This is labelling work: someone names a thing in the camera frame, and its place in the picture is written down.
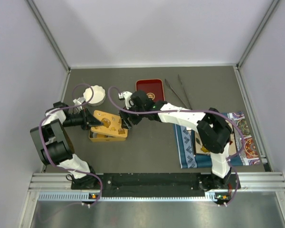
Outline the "silver tin lid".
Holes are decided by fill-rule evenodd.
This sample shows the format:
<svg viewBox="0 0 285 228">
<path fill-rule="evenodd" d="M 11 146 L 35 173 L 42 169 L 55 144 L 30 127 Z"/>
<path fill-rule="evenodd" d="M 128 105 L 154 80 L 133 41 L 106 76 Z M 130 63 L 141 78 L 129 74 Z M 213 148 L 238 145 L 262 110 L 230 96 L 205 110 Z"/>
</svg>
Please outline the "silver tin lid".
<svg viewBox="0 0 285 228">
<path fill-rule="evenodd" d="M 119 115 L 95 110 L 94 117 L 103 125 L 91 127 L 90 131 L 98 135 L 106 135 L 125 140 L 128 136 L 128 130 L 122 127 L 122 120 Z"/>
</svg>

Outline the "white scalloped dish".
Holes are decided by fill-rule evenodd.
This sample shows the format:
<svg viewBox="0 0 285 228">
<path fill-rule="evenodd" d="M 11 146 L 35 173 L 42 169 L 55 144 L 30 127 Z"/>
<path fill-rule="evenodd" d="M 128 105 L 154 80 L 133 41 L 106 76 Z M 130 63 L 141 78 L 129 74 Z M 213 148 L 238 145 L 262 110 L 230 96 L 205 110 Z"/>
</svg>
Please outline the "white scalloped dish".
<svg viewBox="0 0 285 228">
<path fill-rule="evenodd" d="M 89 100 L 90 106 L 99 106 L 105 101 L 106 93 L 102 86 L 94 85 L 84 91 L 83 97 Z"/>
</svg>

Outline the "metal tongs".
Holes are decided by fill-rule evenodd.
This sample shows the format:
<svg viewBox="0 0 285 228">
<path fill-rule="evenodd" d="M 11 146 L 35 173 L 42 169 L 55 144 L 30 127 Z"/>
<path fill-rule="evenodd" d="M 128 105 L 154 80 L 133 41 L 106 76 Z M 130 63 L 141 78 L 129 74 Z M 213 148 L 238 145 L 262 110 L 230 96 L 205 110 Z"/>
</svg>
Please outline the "metal tongs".
<svg viewBox="0 0 285 228">
<path fill-rule="evenodd" d="M 179 84 L 182 88 L 182 92 L 184 94 L 184 98 L 182 98 L 180 96 L 179 93 L 177 93 L 177 91 L 172 87 L 172 85 L 169 83 L 169 81 L 167 79 L 164 80 L 166 86 L 171 90 L 172 93 L 174 93 L 174 95 L 179 99 L 179 101 L 187 108 L 187 109 L 190 109 L 192 110 L 192 105 L 191 105 L 191 102 L 188 98 L 188 93 L 184 87 L 184 83 L 183 83 L 183 80 L 181 78 L 180 75 L 177 75 L 177 78 L 178 78 L 178 81 L 179 81 Z"/>
</svg>

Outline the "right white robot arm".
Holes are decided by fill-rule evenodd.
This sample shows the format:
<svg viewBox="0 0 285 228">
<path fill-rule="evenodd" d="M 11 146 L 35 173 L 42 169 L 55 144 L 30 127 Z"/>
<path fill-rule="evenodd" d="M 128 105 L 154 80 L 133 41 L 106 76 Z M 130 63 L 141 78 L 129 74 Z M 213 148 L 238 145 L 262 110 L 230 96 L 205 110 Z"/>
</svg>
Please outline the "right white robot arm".
<svg viewBox="0 0 285 228">
<path fill-rule="evenodd" d="M 228 164 L 228 151 L 232 129 L 218 110 L 211 108 L 206 113 L 194 113 L 166 101 L 154 102 L 141 90 L 134 93 L 121 92 L 118 98 L 125 101 L 125 107 L 119 111 L 123 128 L 129 130 L 147 118 L 150 121 L 188 127 L 197 132 L 202 146 L 210 152 L 213 184 L 223 188 L 229 183 L 231 167 Z"/>
</svg>

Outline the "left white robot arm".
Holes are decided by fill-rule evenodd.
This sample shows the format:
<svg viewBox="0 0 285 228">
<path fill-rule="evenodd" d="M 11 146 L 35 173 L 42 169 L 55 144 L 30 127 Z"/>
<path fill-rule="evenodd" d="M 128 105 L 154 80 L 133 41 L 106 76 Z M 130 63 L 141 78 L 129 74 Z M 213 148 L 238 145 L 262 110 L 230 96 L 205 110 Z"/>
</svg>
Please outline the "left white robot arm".
<svg viewBox="0 0 285 228">
<path fill-rule="evenodd" d="M 65 131 L 66 127 L 80 126 L 83 130 L 102 126 L 88 109 L 77 106 L 76 113 L 69 113 L 69 106 L 56 102 L 45 113 L 45 118 L 38 127 L 30 130 L 30 135 L 44 165 L 53 165 L 69 174 L 67 180 L 73 189 L 92 189 L 100 185 L 94 169 L 76 154 L 74 146 Z"/>
</svg>

